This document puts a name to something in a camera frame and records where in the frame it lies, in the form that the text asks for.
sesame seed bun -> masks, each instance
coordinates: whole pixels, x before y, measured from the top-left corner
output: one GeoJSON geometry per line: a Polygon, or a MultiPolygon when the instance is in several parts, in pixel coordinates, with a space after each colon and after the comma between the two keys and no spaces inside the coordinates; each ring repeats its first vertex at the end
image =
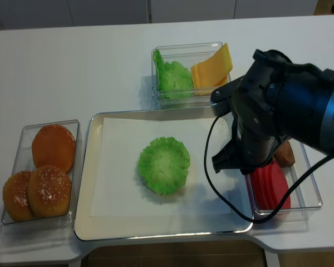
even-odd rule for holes
{"type": "Polygon", "coordinates": [[[27,198],[31,210],[39,217],[67,214],[71,188],[71,180],[63,170],[54,166],[38,168],[28,182],[27,198]]]}
{"type": "Polygon", "coordinates": [[[30,171],[18,172],[7,180],[2,190],[5,209],[14,221],[26,221],[34,217],[26,194],[30,177],[30,171]]]}

tomato slice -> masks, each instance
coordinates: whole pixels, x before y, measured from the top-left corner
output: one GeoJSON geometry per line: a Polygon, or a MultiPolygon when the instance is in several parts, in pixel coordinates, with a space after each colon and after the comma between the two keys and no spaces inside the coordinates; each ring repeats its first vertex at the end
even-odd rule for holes
{"type": "Polygon", "coordinates": [[[269,201],[267,199],[267,189],[266,189],[266,183],[265,183],[265,175],[266,175],[266,171],[268,169],[268,166],[259,168],[259,177],[258,177],[258,184],[259,184],[259,188],[260,188],[260,192],[261,192],[261,199],[262,199],[262,203],[263,206],[265,207],[265,209],[269,210],[270,209],[270,205],[269,205],[269,201]]]}
{"type": "MultiPolygon", "coordinates": [[[[273,207],[274,209],[282,200],[282,197],[288,190],[288,184],[286,178],[283,174],[281,167],[276,162],[271,164],[268,181],[271,189],[271,198],[274,203],[273,207]]],[[[288,197],[286,199],[286,202],[283,204],[282,208],[289,209],[290,207],[291,207],[291,199],[288,197]]]]}
{"type": "Polygon", "coordinates": [[[270,209],[274,209],[276,206],[276,201],[273,198],[273,194],[272,192],[272,187],[271,187],[271,167],[272,164],[269,164],[266,166],[267,168],[265,168],[265,172],[264,172],[264,176],[263,176],[263,182],[265,184],[265,195],[266,195],[266,199],[267,199],[267,203],[270,209]]]}
{"type": "Polygon", "coordinates": [[[254,193],[254,198],[256,201],[256,205],[259,209],[263,210],[265,209],[264,207],[264,202],[262,201],[262,196],[261,196],[261,191],[258,185],[258,175],[257,175],[258,170],[255,170],[253,173],[250,174],[250,180],[251,180],[251,186],[252,186],[252,191],[254,193]]]}

white table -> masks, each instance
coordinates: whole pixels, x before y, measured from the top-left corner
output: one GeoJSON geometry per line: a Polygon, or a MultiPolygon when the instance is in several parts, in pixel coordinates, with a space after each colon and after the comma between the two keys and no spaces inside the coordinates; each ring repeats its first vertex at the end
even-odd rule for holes
{"type": "MultiPolygon", "coordinates": [[[[153,108],[151,50],[213,41],[228,42],[233,78],[245,74],[256,48],[277,49],[294,62],[334,69],[334,16],[0,32],[0,218],[2,186],[24,126],[78,119],[85,138],[89,120],[98,112],[153,108]]],[[[311,164],[322,157],[312,149],[307,152],[311,164]]],[[[315,178],[324,206],[308,223],[208,239],[247,238],[279,252],[334,249],[334,160],[315,178]]],[[[113,244],[127,241],[85,243],[72,230],[24,238],[0,232],[0,263],[74,261],[97,246],[113,244]]]]}

yellow cheese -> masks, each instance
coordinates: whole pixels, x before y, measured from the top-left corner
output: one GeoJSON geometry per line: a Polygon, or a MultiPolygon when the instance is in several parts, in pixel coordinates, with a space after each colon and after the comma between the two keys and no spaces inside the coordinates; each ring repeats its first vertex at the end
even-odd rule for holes
{"type": "Polygon", "coordinates": [[[223,78],[222,81],[218,82],[216,85],[214,86],[222,86],[222,85],[226,85],[227,84],[227,81],[228,81],[228,76],[223,78]]]}
{"type": "Polygon", "coordinates": [[[197,65],[192,66],[191,70],[192,70],[192,72],[191,72],[192,80],[194,80],[194,82],[195,82],[194,87],[195,88],[201,87],[202,85],[200,84],[198,66],[197,65]]]}
{"type": "Polygon", "coordinates": [[[224,44],[211,58],[193,66],[197,87],[216,86],[225,81],[233,69],[228,44],[224,44]]]}

lettuce leaf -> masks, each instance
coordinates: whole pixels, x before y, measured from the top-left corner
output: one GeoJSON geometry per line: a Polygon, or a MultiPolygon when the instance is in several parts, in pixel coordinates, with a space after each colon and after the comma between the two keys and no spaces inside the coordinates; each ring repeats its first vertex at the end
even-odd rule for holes
{"type": "Polygon", "coordinates": [[[159,50],[155,50],[153,61],[158,75],[158,90],[162,98],[183,98],[192,95],[193,80],[190,71],[177,61],[164,62],[159,50]]]}
{"type": "Polygon", "coordinates": [[[173,137],[153,140],[140,154],[137,170],[146,186],[159,195],[171,195],[185,185],[190,156],[173,137]]]}

